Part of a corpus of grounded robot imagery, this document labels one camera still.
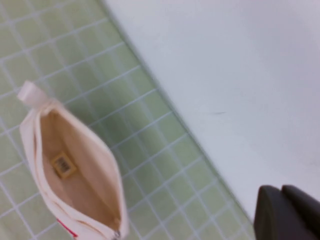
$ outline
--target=green tile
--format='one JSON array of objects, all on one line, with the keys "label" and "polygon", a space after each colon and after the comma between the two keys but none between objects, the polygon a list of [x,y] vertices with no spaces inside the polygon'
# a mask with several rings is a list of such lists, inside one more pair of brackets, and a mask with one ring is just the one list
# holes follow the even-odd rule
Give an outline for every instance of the green tile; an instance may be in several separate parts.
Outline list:
[{"label": "green tile", "polygon": [[16,94],[10,94],[0,99],[0,116],[7,128],[19,125],[27,114],[22,102],[17,99]]},{"label": "green tile", "polygon": [[161,152],[154,158],[153,162],[165,180],[168,180],[180,170],[169,150]]},{"label": "green tile", "polygon": [[11,209],[13,206],[10,203],[9,199],[7,198],[6,194],[4,193],[3,189],[0,188],[0,215],[4,212]]},{"label": "green tile", "polygon": [[61,102],[74,99],[80,94],[80,91],[78,90],[71,76],[66,71],[59,72],[47,78],[46,82],[53,90],[56,98]]},{"label": "green tile", "polygon": [[106,134],[106,130],[104,127],[98,122],[91,126],[91,129],[94,131],[95,134],[98,135],[99,138],[101,138],[105,144],[108,146],[111,146],[112,140],[110,137]]},{"label": "green tile", "polygon": [[122,107],[136,98],[133,89],[123,77],[118,78],[108,84],[110,92],[116,99],[119,107]]},{"label": "green tile", "polygon": [[77,64],[71,70],[83,91],[89,91],[100,85],[99,80],[87,62]]},{"label": "green tile", "polygon": [[135,137],[130,138],[118,147],[128,167],[134,169],[147,160],[147,156]]},{"label": "green tile", "polygon": [[44,75],[51,74],[63,67],[50,45],[38,47],[32,50],[31,54]]},{"label": "green tile", "polygon": [[24,0],[1,0],[1,3],[10,19],[21,18],[31,13]]},{"label": "green tile", "polygon": [[21,87],[26,80],[34,81],[39,78],[38,73],[25,54],[5,61],[4,65],[18,87]]},{"label": "green tile", "polygon": [[53,8],[50,11],[45,12],[40,18],[52,38],[56,38],[68,32],[67,26],[63,22],[61,12],[58,8]]},{"label": "green tile", "polygon": [[130,209],[143,199],[142,193],[133,180],[132,176],[127,176],[122,180],[126,206]]},{"label": "green tile", "polygon": [[138,135],[146,151],[150,156],[156,154],[161,149],[163,149],[166,144],[159,136],[159,132],[155,126],[149,126]]},{"label": "green tile", "polygon": [[202,200],[211,214],[216,214],[227,203],[216,186],[212,186],[201,194]]},{"label": "green tile", "polygon": [[122,157],[120,156],[120,153],[118,150],[114,149],[113,151],[113,155],[114,155],[114,158],[117,162],[117,165],[119,167],[119,170],[120,170],[120,173],[121,173],[121,176],[124,176],[128,173],[128,168],[125,166],[124,164],[124,160],[122,159]]},{"label": "green tile", "polygon": [[203,189],[205,186],[212,183],[215,178],[204,161],[197,162],[190,167],[186,173],[190,177],[190,180],[196,190]]},{"label": "green tile", "polygon": [[94,59],[94,63],[104,76],[104,81],[117,77],[120,73],[116,68],[114,60],[108,53],[102,54]]},{"label": "green tile", "polygon": [[189,136],[181,139],[172,148],[183,166],[189,165],[201,156],[200,150]]},{"label": "green tile", "polygon": [[66,107],[72,112],[77,118],[79,118],[85,124],[91,124],[95,118],[90,112],[90,107],[83,97],[77,98],[69,102]]},{"label": "green tile", "polygon": [[224,238],[219,233],[217,227],[210,223],[200,232],[201,240],[223,240]]},{"label": "green tile", "polygon": [[81,42],[87,49],[89,56],[97,54],[105,50],[104,46],[97,37],[95,26],[88,27],[78,33]]},{"label": "green tile", "polygon": [[145,102],[154,119],[158,119],[170,112],[170,108],[157,91],[145,96],[143,101]]},{"label": "green tile", "polygon": [[16,211],[0,218],[0,238],[3,240],[28,240],[31,235]]},{"label": "green tile", "polygon": [[0,23],[3,24],[5,21],[4,17],[0,14]]},{"label": "green tile", "polygon": [[186,133],[173,113],[162,118],[158,122],[158,126],[168,143],[172,143]]},{"label": "green tile", "polygon": [[117,28],[111,21],[104,21],[100,23],[97,27],[100,31],[100,41],[105,48],[112,47],[123,41]]},{"label": "green tile", "polygon": [[104,119],[101,124],[107,129],[114,144],[121,142],[132,134],[128,124],[118,112]]},{"label": "green tile", "polygon": [[0,162],[0,172],[21,162],[21,158],[6,135],[0,136],[0,152],[2,160]]},{"label": "green tile", "polygon": [[50,7],[53,7],[55,4],[57,4],[59,1],[57,0],[29,0],[29,2],[32,4],[34,9],[36,11],[40,11],[43,9],[47,9]]},{"label": "green tile", "polygon": [[141,101],[136,101],[126,106],[123,112],[125,117],[129,119],[129,124],[134,131],[139,131],[151,123]]},{"label": "green tile", "polygon": [[105,87],[90,92],[87,99],[99,118],[105,117],[117,109]]},{"label": "green tile", "polygon": [[235,240],[251,240],[249,236],[245,232],[240,233],[239,236],[235,238]]},{"label": "green tile", "polygon": [[161,220],[166,219],[178,209],[174,199],[165,187],[153,194],[150,197],[150,202]]},{"label": "green tile", "polygon": [[199,199],[190,202],[184,211],[194,229],[200,228],[209,220],[209,216]]},{"label": "green tile", "polygon": [[79,1],[74,1],[64,6],[64,12],[75,29],[92,23],[84,9],[84,6]]},{"label": "green tile", "polygon": [[34,18],[19,21],[15,24],[15,29],[23,39],[24,45],[30,48],[47,40],[44,32]]},{"label": "green tile", "polygon": [[138,66],[140,63],[133,52],[128,48],[127,45],[121,45],[112,50],[121,61],[123,66],[123,72],[129,71],[130,69]]},{"label": "green tile", "polygon": [[129,235],[125,238],[125,240],[140,240],[136,230],[130,224],[130,232]]},{"label": "green tile", "polygon": [[75,64],[84,59],[84,55],[73,35],[68,35],[56,41],[56,46],[67,65]]},{"label": "green tile", "polygon": [[181,213],[171,218],[166,228],[174,240],[186,240],[193,235],[193,231]]},{"label": "green tile", "polygon": [[195,195],[194,190],[188,183],[188,180],[182,174],[173,179],[168,185],[177,199],[182,205]]},{"label": "green tile", "polygon": [[232,197],[232,193],[230,192],[230,190],[227,188],[226,184],[223,182],[223,180],[220,180],[217,183],[218,188],[220,189],[220,191],[222,192],[223,196],[226,199],[233,199]]},{"label": "green tile", "polygon": [[0,58],[21,51],[21,47],[17,43],[16,39],[14,38],[13,34],[11,33],[8,27],[0,28],[0,43]]},{"label": "green tile", "polygon": [[241,226],[239,225],[239,223],[237,222],[234,215],[229,209],[224,211],[221,215],[219,215],[216,218],[216,222],[226,238],[232,237],[241,228]]},{"label": "green tile", "polygon": [[0,95],[11,92],[13,87],[11,86],[8,78],[4,74],[3,70],[0,68]]},{"label": "green tile", "polygon": [[130,219],[142,237],[146,236],[159,224],[159,221],[147,202],[140,204],[137,208],[130,212],[129,215]]},{"label": "green tile", "polygon": [[40,195],[27,201],[19,209],[34,234],[40,233],[56,221]]},{"label": "green tile", "polygon": [[241,224],[246,224],[249,222],[248,217],[246,216],[245,212],[241,209],[238,203],[234,203],[232,208],[234,209],[236,215],[238,216]]},{"label": "green tile", "polygon": [[162,184],[157,170],[150,162],[139,167],[134,175],[145,194],[153,192]]},{"label": "green tile", "polygon": [[255,234],[255,230],[253,228],[253,226],[251,224],[249,224],[246,227],[246,232],[248,233],[248,235],[250,236],[251,239],[255,240],[256,239],[256,234]]},{"label": "green tile", "polygon": [[24,150],[24,145],[23,145],[23,143],[22,143],[22,139],[21,139],[21,135],[20,135],[20,130],[19,130],[19,128],[17,127],[17,128],[15,128],[15,129],[11,130],[11,131],[9,132],[9,134],[11,135],[14,143],[17,145],[18,150],[24,153],[25,150]]},{"label": "green tile", "polygon": [[165,230],[159,228],[148,238],[148,240],[170,240],[170,238]]},{"label": "green tile", "polygon": [[130,77],[140,95],[146,94],[147,92],[155,89],[153,80],[142,68],[138,68],[131,72]]},{"label": "green tile", "polygon": [[103,6],[100,1],[91,1],[87,4],[86,8],[89,9],[95,21],[106,19],[108,16],[106,13],[106,7]]},{"label": "green tile", "polygon": [[71,236],[67,231],[61,226],[56,225],[53,228],[50,228],[45,233],[37,237],[38,240],[72,240]]},{"label": "green tile", "polygon": [[16,204],[38,192],[34,179],[24,164],[1,176],[1,181]]}]

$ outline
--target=beige fabric lining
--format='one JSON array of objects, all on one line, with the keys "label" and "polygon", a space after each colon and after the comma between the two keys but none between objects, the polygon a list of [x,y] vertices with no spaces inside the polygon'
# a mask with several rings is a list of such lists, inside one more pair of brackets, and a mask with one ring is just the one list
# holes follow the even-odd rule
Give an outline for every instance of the beige fabric lining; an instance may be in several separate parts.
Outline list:
[{"label": "beige fabric lining", "polygon": [[[108,174],[99,168],[96,159],[108,159],[109,153],[101,150],[52,111],[41,118],[43,168],[53,192],[69,206],[88,217],[117,231],[121,214],[117,196],[117,175],[110,166]],[[61,179],[50,160],[64,152],[77,167],[71,176]]]}]

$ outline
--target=open pouch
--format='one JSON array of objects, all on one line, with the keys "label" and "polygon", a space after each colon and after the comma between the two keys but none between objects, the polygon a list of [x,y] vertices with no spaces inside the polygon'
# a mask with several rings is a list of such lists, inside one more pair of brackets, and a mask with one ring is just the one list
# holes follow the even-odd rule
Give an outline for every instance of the open pouch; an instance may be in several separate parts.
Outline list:
[{"label": "open pouch", "polygon": [[121,175],[105,143],[56,99],[26,81],[32,109],[20,125],[30,171],[49,210],[77,240],[120,240],[129,232]]}]

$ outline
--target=tile grout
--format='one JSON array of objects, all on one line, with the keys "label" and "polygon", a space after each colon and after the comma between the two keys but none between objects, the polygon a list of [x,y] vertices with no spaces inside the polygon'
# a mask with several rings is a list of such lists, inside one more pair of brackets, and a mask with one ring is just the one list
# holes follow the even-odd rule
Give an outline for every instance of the tile grout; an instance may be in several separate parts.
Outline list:
[{"label": "tile grout", "polygon": [[[3,4],[0,2],[0,12],[1,12],[1,15],[4,16],[4,18],[6,20],[10,19]],[[24,51],[23,49],[23,41],[20,39],[20,36],[19,36],[19,33],[17,32],[15,26],[10,22],[8,21],[8,25],[10,26],[11,30],[12,30],[12,34],[13,34],[13,37],[15,38],[15,40],[17,41],[18,45],[22,48],[22,51]],[[11,79],[11,76],[9,75],[8,76],[9,78],[9,81],[13,87],[13,90],[17,90],[17,86],[15,85],[15,82],[13,81],[13,79]],[[7,132],[7,126],[5,125],[5,123],[3,122],[2,118],[0,117],[0,124],[2,125],[2,128],[4,129],[4,132]],[[18,151],[18,154],[20,155],[21,157],[21,152],[19,151],[19,148],[18,146],[16,145],[16,143],[13,141],[12,142],[13,146],[15,147],[15,149]],[[0,186],[1,188],[3,189],[3,192],[5,193],[6,197],[8,198],[8,200],[10,201],[10,203],[12,204],[14,210],[16,211],[16,213],[18,214],[18,216],[20,217],[20,219],[22,220],[23,224],[25,225],[27,231],[29,232],[29,234],[31,235],[32,238],[35,237],[32,229],[30,228],[28,222],[26,221],[26,219],[24,218],[24,216],[22,215],[22,213],[20,212],[20,209],[17,207],[17,205],[15,204],[15,202],[13,201],[12,197],[10,196],[7,188],[5,187],[5,185],[2,183],[2,180],[0,180]]]}]

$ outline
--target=red stripe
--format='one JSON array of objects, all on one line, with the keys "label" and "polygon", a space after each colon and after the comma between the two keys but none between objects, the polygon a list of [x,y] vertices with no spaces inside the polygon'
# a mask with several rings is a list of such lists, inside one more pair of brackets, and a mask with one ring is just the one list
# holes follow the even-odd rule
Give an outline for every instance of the red stripe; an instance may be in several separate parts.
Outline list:
[{"label": "red stripe", "polygon": [[75,234],[73,231],[71,231],[71,230],[70,230],[66,225],[64,225],[59,219],[56,219],[56,220],[57,220],[69,233],[71,233],[74,238],[77,238],[77,237],[78,237],[77,234]]}]

